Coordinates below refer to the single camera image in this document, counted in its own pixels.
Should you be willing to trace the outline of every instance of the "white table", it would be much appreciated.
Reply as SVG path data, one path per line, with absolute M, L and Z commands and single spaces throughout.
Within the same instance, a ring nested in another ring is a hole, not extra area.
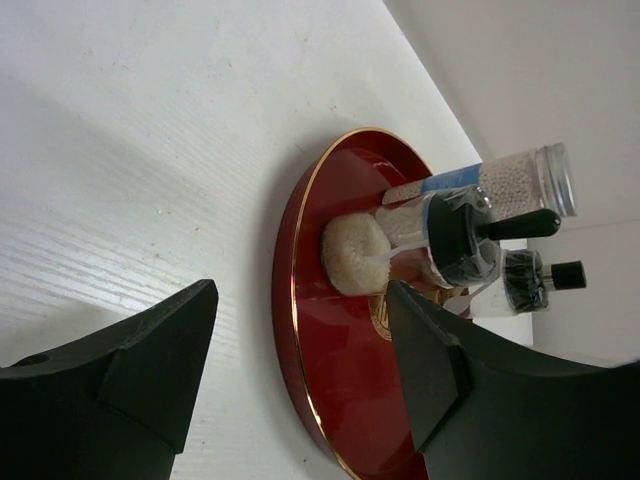
M 478 157 L 381 0 L 232 3 L 3 4 L 0 364 L 211 277 L 218 319 L 173 478 L 342 478 L 275 356 L 288 194 L 363 125 L 436 172 Z

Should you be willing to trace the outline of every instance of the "jar label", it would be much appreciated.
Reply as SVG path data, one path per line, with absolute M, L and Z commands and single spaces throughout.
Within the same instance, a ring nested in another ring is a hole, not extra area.
M 482 163 L 471 165 L 470 167 L 459 168 L 451 172 L 433 175 L 425 179 L 422 183 L 421 194 L 433 190 L 442 190 L 445 188 L 466 187 L 468 185 L 477 185 L 480 182 L 480 167 Z

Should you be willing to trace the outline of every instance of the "seasoning container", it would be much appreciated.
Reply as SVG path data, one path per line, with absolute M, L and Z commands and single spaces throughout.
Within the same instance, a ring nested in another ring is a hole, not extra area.
M 499 240 L 550 236 L 559 227 L 551 210 L 494 222 L 477 185 L 438 190 L 333 219 L 323 233 L 322 263 L 347 296 L 382 293 L 389 279 L 422 291 L 469 287 L 499 274 Z
M 562 217 L 576 215 L 571 172 L 562 143 L 434 175 L 391 188 L 382 203 L 405 201 L 426 192 L 478 184 L 496 220 L 548 208 Z
M 582 262 L 545 265 L 534 250 L 504 251 L 501 270 L 501 278 L 474 297 L 461 316 L 510 317 L 539 312 L 549 308 L 549 292 L 587 286 Z

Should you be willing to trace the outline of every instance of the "gold pattern on tray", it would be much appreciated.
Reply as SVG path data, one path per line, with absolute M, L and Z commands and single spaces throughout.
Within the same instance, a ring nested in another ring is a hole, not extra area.
M 464 288 L 455 287 L 446 290 L 429 290 L 421 293 L 433 303 L 442 306 L 444 305 L 444 302 L 446 302 L 450 298 L 463 295 L 464 292 Z M 368 302 L 369 315 L 371 316 L 373 328 L 376 329 L 378 335 L 390 342 L 391 331 L 389 330 L 389 313 L 387 311 L 386 294 L 369 297 Z

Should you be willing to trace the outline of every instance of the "black handle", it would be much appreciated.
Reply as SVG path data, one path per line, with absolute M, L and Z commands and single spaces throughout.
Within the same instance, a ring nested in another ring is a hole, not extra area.
M 536 210 L 490 223 L 486 234 L 491 240 L 550 237 L 560 229 L 561 224 L 560 216 L 553 210 Z

